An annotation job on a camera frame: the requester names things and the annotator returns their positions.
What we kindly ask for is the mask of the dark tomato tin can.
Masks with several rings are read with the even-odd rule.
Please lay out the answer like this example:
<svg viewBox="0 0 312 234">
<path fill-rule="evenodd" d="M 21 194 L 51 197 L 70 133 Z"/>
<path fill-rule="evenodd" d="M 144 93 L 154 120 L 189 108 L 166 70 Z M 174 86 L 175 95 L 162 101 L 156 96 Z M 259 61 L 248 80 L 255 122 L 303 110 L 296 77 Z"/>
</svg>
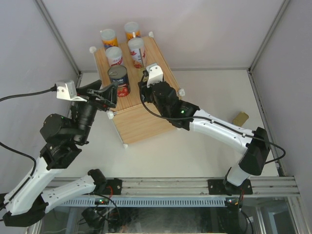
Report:
<svg viewBox="0 0 312 234">
<path fill-rule="evenodd" d="M 111 82 L 118 82 L 117 96 L 126 97 L 130 94 L 131 88 L 127 73 L 127 68 L 123 65 L 115 65 L 108 70 L 108 76 Z"/>
</svg>

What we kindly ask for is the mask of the pink red porridge can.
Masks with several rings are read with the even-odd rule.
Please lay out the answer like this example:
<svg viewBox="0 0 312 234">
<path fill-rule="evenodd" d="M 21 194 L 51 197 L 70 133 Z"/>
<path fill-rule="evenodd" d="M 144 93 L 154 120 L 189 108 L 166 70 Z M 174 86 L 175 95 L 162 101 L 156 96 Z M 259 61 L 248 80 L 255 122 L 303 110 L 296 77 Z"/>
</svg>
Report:
<svg viewBox="0 0 312 234">
<path fill-rule="evenodd" d="M 105 55 L 107 57 L 109 66 L 115 66 L 115 65 L 123 65 L 123 56 L 122 56 L 122 50 L 117 47 L 113 46 L 105 51 Z"/>
</svg>

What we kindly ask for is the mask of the pink porridge can clear lid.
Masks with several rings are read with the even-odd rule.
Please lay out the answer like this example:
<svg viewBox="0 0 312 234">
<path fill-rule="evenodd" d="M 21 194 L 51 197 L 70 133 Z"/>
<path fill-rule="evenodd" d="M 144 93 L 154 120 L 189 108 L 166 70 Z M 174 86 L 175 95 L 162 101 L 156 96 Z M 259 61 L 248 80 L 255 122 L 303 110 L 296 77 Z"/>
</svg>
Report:
<svg viewBox="0 0 312 234">
<path fill-rule="evenodd" d="M 130 55 L 135 68 L 140 69 L 147 65 L 145 44 L 142 38 L 132 38 L 128 41 Z"/>
</svg>

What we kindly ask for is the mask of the yellow porridge can with spoon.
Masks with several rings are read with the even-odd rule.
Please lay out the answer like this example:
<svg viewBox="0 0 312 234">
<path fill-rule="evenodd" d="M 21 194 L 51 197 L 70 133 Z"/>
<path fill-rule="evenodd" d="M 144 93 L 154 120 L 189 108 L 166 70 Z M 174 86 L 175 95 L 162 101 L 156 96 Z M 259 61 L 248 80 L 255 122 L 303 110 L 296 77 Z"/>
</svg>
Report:
<svg viewBox="0 0 312 234">
<path fill-rule="evenodd" d="M 126 33 L 127 41 L 129 41 L 133 38 L 140 38 L 141 37 L 139 24 L 137 22 L 134 22 L 134 21 L 127 22 L 124 25 L 124 31 Z"/>
</svg>

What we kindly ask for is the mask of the rectangular fish tin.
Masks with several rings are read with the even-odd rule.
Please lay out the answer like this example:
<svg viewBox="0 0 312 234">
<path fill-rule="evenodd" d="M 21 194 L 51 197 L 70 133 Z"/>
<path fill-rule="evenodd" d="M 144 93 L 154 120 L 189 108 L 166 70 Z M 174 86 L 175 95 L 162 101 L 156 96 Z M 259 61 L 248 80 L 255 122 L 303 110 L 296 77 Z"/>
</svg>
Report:
<svg viewBox="0 0 312 234">
<path fill-rule="evenodd" d="M 142 82 L 147 82 L 148 78 L 149 78 L 149 73 L 148 73 L 148 71 L 147 71 L 147 70 L 143 70 L 143 71 L 142 71 L 142 78 L 141 78 L 141 81 L 142 81 Z"/>
</svg>

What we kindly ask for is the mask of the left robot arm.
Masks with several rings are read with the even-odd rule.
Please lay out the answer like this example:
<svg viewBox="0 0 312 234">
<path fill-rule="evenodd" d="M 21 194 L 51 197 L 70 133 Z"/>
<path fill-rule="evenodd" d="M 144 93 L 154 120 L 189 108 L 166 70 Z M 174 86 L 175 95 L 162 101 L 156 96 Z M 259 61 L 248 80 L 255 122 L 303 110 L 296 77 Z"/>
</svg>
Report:
<svg viewBox="0 0 312 234">
<path fill-rule="evenodd" d="M 45 119 L 40 134 L 46 144 L 34 159 L 33 168 L 15 189 L 0 196 L 0 207 L 6 211 L 2 217 L 5 226 L 29 227 L 69 199 L 105 193 L 107 179 L 99 169 L 66 185 L 50 190 L 46 187 L 88 143 L 97 111 L 116 107 L 117 88 L 116 81 L 103 87 L 100 80 L 80 88 L 72 80 L 59 81 L 50 88 L 58 99 L 72 102 L 71 117 L 51 114 Z"/>
</svg>

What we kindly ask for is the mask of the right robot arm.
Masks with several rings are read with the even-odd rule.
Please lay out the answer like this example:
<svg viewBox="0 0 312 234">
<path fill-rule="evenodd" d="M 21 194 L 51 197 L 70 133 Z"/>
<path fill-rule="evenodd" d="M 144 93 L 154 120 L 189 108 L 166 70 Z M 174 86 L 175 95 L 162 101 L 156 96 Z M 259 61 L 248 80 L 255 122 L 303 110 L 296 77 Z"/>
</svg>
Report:
<svg viewBox="0 0 312 234">
<path fill-rule="evenodd" d="M 225 194 L 238 194 L 250 176 L 262 174 L 270 152 L 265 129 L 258 127 L 252 131 L 215 118 L 198 106 L 179 99 L 165 81 L 152 85 L 140 81 L 138 87 L 141 103 L 144 106 L 151 103 L 158 110 L 155 117 L 167 120 L 176 128 L 210 136 L 241 154 L 222 181 Z"/>
</svg>

